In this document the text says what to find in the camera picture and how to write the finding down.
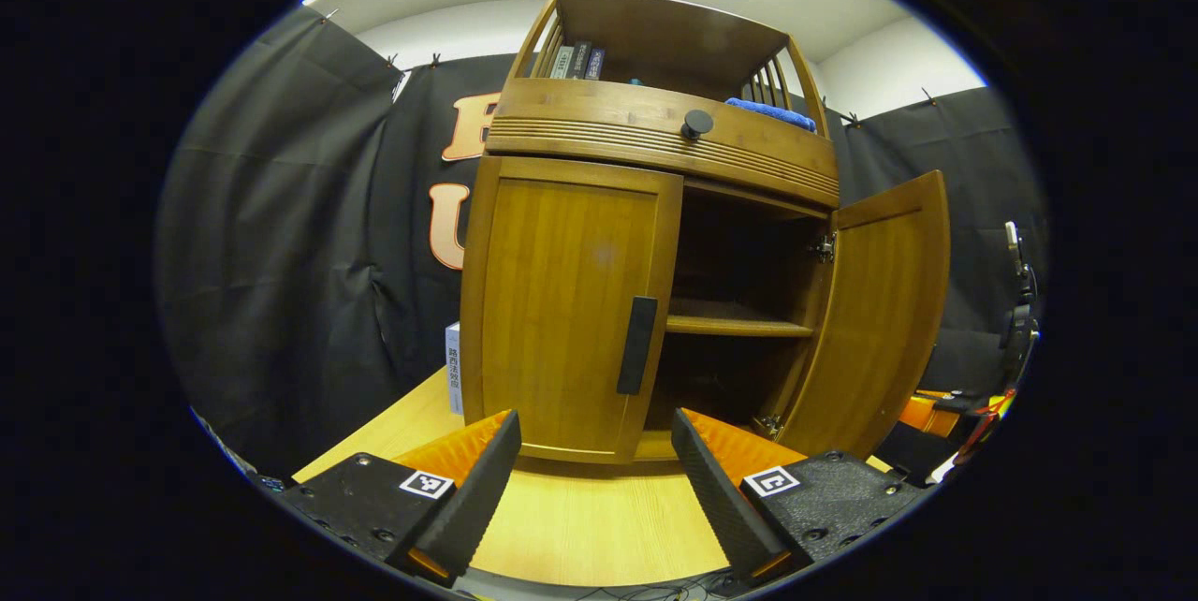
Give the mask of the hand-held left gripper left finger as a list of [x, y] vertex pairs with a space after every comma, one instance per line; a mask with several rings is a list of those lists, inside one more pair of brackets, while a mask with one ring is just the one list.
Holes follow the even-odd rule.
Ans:
[[502, 409], [393, 459], [351, 453], [282, 497], [351, 550], [450, 587], [474, 559], [520, 449], [519, 414]]

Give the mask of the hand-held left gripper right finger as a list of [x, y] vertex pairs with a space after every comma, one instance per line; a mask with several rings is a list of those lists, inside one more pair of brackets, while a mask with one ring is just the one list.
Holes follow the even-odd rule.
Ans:
[[804, 455], [688, 408], [672, 414], [671, 444], [740, 583], [834, 557], [925, 493], [837, 448]]

